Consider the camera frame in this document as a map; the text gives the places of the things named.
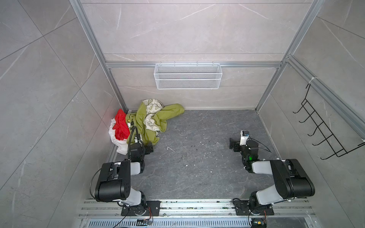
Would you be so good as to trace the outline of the red cloth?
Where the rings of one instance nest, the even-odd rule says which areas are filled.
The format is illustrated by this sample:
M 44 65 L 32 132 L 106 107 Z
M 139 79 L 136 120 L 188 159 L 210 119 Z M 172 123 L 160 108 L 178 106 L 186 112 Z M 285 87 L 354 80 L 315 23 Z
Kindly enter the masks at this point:
M 115 130 L 115 138 L 120 141 L 126 140 L 130 136 L 130 130 L 125 118 L 125 112 L 122 109 L 119 109 L 114 118 L 116 123 L 112 129 Z

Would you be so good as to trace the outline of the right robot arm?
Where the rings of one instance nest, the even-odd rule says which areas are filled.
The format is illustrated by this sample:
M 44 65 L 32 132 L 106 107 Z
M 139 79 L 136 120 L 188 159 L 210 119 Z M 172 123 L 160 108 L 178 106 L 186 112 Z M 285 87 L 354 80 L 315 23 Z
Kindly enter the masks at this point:
M 315 186 L 296 159 L 260 160 L 259 142 L 252 138 L 234 140 L 229 148 L 239 152 L 247 172 L 273 177 L 274 184 L 264 190 L 252 192 L 248 200 L 232 200 L 235 207 L 246 215 L 261 215 L 270 212 L 271 205 L 295 198 L 307 198 L 315 194 Z

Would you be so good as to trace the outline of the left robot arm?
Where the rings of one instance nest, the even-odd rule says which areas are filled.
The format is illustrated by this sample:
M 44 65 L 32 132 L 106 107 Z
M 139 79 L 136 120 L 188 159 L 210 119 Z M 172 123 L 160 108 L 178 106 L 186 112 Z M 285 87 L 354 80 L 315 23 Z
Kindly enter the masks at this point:
M 93 175 L 89 184 L 91 197 L 98 202 L 117 202 L 137 216 L 152 216 L 147 205 L 146 196 L 142 191 L 133 189 L 131 177 L 142 174 L 145 169 L 144 157 L 153 152 L 151 143 L 145 144 L 136 126 L 131 127 L 127 144 L 127 158 L 123 161 L 104 163 Z M 95 189 L 92 183 L 97 177 Z

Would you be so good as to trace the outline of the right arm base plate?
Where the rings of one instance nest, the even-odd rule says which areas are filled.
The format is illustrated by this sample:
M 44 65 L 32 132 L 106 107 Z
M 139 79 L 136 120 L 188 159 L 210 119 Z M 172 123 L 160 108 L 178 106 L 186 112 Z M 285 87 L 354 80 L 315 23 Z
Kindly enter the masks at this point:
M 249 215 L 260 215 L 260 216 L 272 216 L 274 211 L 271 205 L 260 205 L 255 201 L 241 200 L 234 198 L 232 200 L 237 216 L 249 216 Z

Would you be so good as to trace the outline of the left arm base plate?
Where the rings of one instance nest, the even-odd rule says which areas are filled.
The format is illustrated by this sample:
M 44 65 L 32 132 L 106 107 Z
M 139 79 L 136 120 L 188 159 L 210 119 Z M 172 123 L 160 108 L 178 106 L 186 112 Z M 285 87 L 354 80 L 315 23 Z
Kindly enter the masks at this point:
M 147 200 L 137 206 L 123 205 L 121 216 L 158 216 L 160 212 L 161 201 Z

